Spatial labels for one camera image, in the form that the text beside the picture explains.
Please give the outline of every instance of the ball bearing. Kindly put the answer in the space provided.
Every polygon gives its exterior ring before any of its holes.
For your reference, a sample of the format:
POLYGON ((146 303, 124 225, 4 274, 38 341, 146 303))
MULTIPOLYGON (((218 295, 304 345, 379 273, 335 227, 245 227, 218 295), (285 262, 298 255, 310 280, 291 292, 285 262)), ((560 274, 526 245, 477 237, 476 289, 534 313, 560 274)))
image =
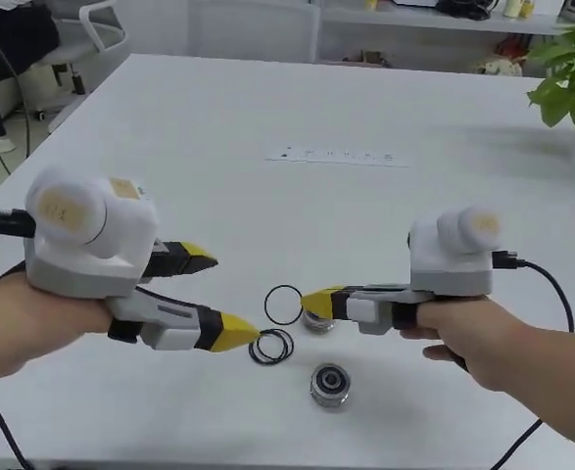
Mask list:
POLYGON ((338 407, 348 399, 351 379, 335 364, 319 365, 311 376, 311 396, 320 406, 338 407))

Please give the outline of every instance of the black rubber o-ring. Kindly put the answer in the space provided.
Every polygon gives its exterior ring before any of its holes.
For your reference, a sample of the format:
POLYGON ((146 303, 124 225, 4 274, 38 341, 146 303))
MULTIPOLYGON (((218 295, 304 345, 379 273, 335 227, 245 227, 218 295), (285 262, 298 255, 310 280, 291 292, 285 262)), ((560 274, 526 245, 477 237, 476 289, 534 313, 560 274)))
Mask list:
POLYGON ((303 312, 305 311, 305 309, 302 307, 302 305, 300 305, 300 312, 298 313, 298 316, 296 318, 294 318, 292 321, 288 321, 288 322, 280 322, 280 321, 276 321, 275 319, 273 319, 271 317, 271 315, 269 314, 269 312, 267 311, 267 301, 269 300, 269 298, 271 297, 271 295, 276 292, 278 289, 290 289, 292 291, 294 291, 296 294, 298 294, 298 296, 300 297, 300 299, 302 299, 303 294, 302 292, 300 292, 298 289, 296 289, 294 286, 290 286, 289 284, 280 284, 279 286, 274 287, 271 291, 269 291, 267 293, 267 295, 265 296, 265 300, 264 300, 264 310, 265 310, 265 316, 267 318, 269 318, 269 320, 274 323, 275 325, 279 325, 279 326, 289 326, 289 325, 293 325, 294 323, 296 323, 300 317, 303 315, 303 312))

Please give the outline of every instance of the wrist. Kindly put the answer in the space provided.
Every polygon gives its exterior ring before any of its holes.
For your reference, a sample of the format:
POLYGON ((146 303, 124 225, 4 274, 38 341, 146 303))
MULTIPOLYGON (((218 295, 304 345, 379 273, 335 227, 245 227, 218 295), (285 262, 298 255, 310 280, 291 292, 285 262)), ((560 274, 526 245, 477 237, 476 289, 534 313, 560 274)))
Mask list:
POLYGON ((524 375, 523 363, 527 360, 533 345, 537 343, 539 329, 520 322, 507 335, 496 367, 499 390, 514 395, 516 384, 524 375))

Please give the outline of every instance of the forearm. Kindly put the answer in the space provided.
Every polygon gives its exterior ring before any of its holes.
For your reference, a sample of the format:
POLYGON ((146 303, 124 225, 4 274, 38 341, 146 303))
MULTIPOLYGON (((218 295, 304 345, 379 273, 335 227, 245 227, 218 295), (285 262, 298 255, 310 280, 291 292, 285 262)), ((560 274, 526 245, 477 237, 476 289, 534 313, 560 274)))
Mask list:
POLYGON ((529 328, 515 343, 503 390, 575 442, 575 335, 529 328))

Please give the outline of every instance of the black connector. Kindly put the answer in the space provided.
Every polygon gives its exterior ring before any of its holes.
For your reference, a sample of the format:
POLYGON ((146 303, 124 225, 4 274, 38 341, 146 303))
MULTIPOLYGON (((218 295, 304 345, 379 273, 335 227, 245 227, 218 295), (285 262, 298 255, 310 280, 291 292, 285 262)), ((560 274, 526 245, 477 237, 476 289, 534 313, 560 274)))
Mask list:
POLYGON ((518 259, 518 253, 499 250, 492 252, 492 267, 494 269, 517 269, 522 259, 518 259))
POLYGON ((23 209, 0 211, 0 235, 34 238, 36 222, 23 209))

